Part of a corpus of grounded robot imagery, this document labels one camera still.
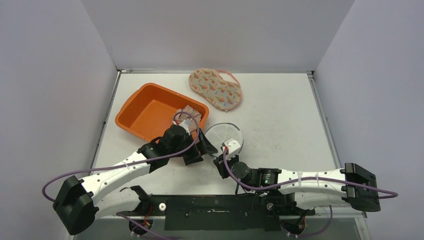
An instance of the orange plastic tub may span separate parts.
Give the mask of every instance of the orange plastic tub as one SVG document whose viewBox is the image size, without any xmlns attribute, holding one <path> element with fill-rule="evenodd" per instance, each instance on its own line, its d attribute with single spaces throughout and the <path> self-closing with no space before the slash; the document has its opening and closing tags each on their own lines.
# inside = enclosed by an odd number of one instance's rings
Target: orange plastic tub
<svg viewBox="0 0 424 240">
<path fill-rule="evenodd" d="M 202 128 L 209 115 L 209 108 L 194 99 L 155 83 L 144 84 L 134 92 L 116 115 L 118 127 L 148 142 L 164 135 L 178 109 L 187 105 L 201 113 Z"/>
</svg>

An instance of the gray wall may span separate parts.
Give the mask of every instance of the gray wall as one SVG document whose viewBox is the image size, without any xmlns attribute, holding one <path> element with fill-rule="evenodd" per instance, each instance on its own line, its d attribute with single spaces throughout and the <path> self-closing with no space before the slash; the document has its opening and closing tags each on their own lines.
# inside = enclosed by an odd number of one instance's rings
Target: gray wall
<svg viewBox="0 0 424 240">
<path fill-rule="evenodd" d="M 0 239 L 62 238 L 41 188 L 90 166 L 116 74 L 79 0 L 1 1 Z"/>
<path fill-rule="evenodd" d="M 120 69 L 315 69 L 354 0 L 81 0 Z"/>
<path fill-rule="evenodd" d="M 316 69 L 342 162 L 399 193 L 369 213 L 374 240 L 423 239 L 424 1 L 356 0 Z"/>
</svg>

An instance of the white table surface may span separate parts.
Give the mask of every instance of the white table surface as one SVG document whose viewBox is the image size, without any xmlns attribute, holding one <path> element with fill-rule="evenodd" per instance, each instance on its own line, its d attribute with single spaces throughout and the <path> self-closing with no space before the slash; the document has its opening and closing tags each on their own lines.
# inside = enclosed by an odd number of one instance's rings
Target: white table surface
<svg viewBox="0 0 424 240">
<path fill-rule="evenodd" d="M 124 102 L 146 83 L 156 83 L 206 104 L 206 131 L 217 123 L 237 125 L 244 137 L 240 161 L 250 168 L 279 168 L 293 171 L 325 171 L 336 168 L 317 104 L 305 73 L 237 73 L 243 92 L 233 111 L 213 107 L 189 87 L 189 73 L 121 74 L 94 167 L 112 166 L 146 142 L 119 128 L 115 117 Z M 224 195 L 234 194 L 236 183 L 222 179 L 212 163 L 185 166 L 182 158 L 125 186 L 140 185 L 148 194 Z"/>
</svg>

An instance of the floral patterned fabric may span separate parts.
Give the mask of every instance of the floral patterned fabric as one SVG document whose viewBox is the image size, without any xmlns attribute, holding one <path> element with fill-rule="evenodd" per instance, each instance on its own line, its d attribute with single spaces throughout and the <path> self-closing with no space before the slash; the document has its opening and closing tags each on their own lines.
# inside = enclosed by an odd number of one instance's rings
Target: floral patterned fabric
<svg viewBox="0 0 424 240">
<path fill-rule="evenodd" d="M 190 88 L 196 93 L 202 95 L 211 104 L 222 111 L 228 111 L 235 108 L 242 100 L 242 90 L 240 84 L 224 80 L 217 70 L 202 68 L 194 71 L 188 77 Z"/>
</svg>

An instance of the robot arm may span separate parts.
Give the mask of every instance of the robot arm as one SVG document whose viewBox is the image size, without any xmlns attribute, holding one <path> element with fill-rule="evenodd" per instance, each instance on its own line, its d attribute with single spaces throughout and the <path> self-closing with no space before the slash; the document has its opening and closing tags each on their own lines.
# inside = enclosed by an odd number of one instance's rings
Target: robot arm
<svg viewBox="0 0 424 240">
<path fill-rule="evenodd" d="M 166 156 L 177 153 L 191 144 L 193 138 L 188 128 L 173 125 L 162 137 L 143 145 L 115 165 L 127 165 L 126 167 L 103 171 L 81 179 L 75 176 L 67 178 L 53 203 L 53 208 L 71 235 L 84 231 L 95 219 L 104 216 L 123 211 L 143 213 L 146 206 L 150 206 L 151 198 L 140 186 L 124 188 L 120 192 L 113 191 L 134 178 L 165 166 L 169 161 L 169 157 Z M 202 161 L 204 154 L 218 152 L 201 131 L 199 142 L 192 146 L 181 155 L 173 157 L 183 157 L 184 163 L 189 165 Z M 351 205 L 356 210 L 366 212 L 380 210 L 376 191 L 342 183 L 349 181 L 377 187 L 375 175 L 356 164 L 349 163 L 345 168 L 324 172 L 249 168 L 239 161 L 238 153 L 241 146 L 237 141 L 231 138 L 223 144 L 223 147 L 227 150 L 226 159 L 221 155 L 219 159 L 214 160 L 221 177 L 224 179 L 231 175 L 243 188 L 272 196 L 266 200 L 267 204 L 273 203 L 276 198 L 279 199 L 279 203 L 284 202 L 275 204 L 275 207 L 283 209 L 283 211 L 277 209 L 281 214 L 287 207 L 307 210 L 328 205 Z M 164 157 L 159 160 L 148 162 L 149 159 L 162 156 Z"/>
<path fill-rule="evenodd" d="M 170 159 L 166 156 L 178 153 L 191 144 L 192 147 L 187 151 L 174 156 L 182 157 L 185 165 L 203 161 L 204 154 L 218 152 L 201 130 L 198 140 L 196 144 L 193 143 L 194 140 L 186 125 L 172 125 L 162 137 L 143 145 L 129 157 L 114 165 L 126 167 L 103 171 L 80 179 L 74 175 L 67 178 L 54 200 L 53 208 L 71 235 L 84 231 L 95 219 L 122 211 L 135 210 L 145 204 L 144 200 L 149 199 L 141 187 L 131 187 L 120 192 L 112 191 L 135 178 L 165 166 Z M 157 157 L 163 158 L 148 162 L 148 159 Z"/>
<path fill-rule="evenodd" d="M 249 168 L 239 161 L 240 148 L 236 140 L 227 140 L 222 149 L 227 152 L 226 159 L 221 155 L 214 163 L 223 179 L 232 175 L 245 190 L 254 190 L 257 193 L 272 192 L 282 198 L 292 195 L 292 204 L 302 210 L 329 205 L 350 205 L 353 209 L 364 212 L 381 210 L 376 191 L 345 183 L 377 187 L 376 176 L 357 164 L 346 163 L 345 168 L 321 172 Z M 224 161 L 227 161 L 231 174 Z"/>
</svg>

